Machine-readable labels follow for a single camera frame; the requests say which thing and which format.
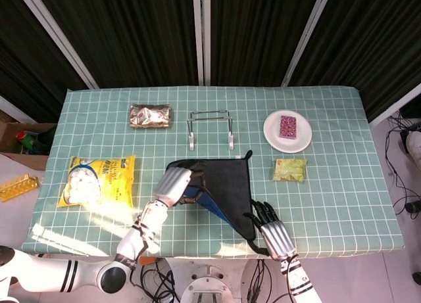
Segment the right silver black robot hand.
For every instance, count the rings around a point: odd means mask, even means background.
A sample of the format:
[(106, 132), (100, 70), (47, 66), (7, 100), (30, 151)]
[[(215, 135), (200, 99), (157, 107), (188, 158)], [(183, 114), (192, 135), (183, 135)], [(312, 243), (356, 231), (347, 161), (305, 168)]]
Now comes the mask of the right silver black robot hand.
[(269, 256), (275, 261), (294, 257), (296, 255), (295, 244), (274, 208), (267, 202), (252, 200), (251, 204), (257, 215), (250, 212), (243, 215), (252, 221), (266, 246), (258, 247), (254, 240), (247, 240), (249, 247), (255, 253)]

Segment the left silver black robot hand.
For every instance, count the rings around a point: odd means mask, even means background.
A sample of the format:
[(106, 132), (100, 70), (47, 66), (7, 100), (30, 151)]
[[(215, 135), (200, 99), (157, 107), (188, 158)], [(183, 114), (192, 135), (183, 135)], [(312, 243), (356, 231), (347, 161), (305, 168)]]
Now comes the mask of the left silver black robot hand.
[[(181, 160), (167, 167), (163, 177), (153, 191), (155, 200), (172, 208), (177, 204), (196, 203), (205, 193), (204, 160)], [(197, 189), (192, 197), (185, 196), (188, 187)]]

